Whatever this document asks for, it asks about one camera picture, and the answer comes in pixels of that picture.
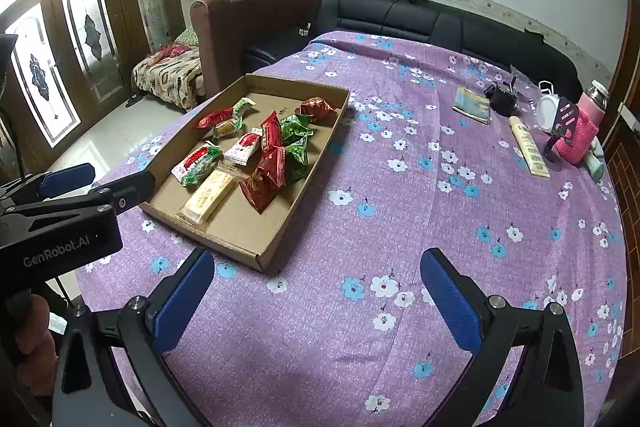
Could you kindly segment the person's left hand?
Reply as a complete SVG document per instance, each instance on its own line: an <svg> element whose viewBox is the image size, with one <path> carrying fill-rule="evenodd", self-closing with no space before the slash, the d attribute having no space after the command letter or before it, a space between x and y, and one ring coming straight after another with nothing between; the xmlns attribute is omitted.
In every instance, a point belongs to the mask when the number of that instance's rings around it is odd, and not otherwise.
<svg viewBox="0 0 640 427"><path fill-rule="evenodd" d="M27 314L24 327L15 334L17 348L24 355L24 360L16 367L16 376L35 397L53 392L58 366L49 320L47 301L32 295L32 309Z"/></svg>

